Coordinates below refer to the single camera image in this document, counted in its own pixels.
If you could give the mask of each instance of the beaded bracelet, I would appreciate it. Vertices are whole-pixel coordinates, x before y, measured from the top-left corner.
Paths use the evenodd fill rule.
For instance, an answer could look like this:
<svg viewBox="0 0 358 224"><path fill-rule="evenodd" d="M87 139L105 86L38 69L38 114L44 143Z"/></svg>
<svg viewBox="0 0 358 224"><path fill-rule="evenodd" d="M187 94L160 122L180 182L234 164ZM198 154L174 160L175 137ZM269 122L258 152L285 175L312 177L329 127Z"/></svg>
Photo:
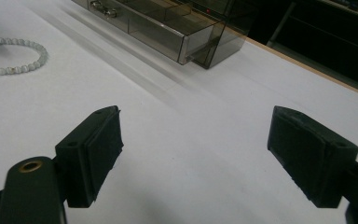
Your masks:
<svg viewBox="0 0 358 224"><path fill-rule="evenodd" d="M37 61L33 63L29 63L28 65L22 65L17 67L8 67L8 68L0 68L0 76L3 75L13 75L13 74L21 74L34 71L39 67L43 66L46 61L48 60L48 52L46 51L45 47L42 45L35 43L29 40L23 39L10 39L10 38L0 38L0 45L20 45L25 46L31 49L36 50L40 57Z"/></svg>

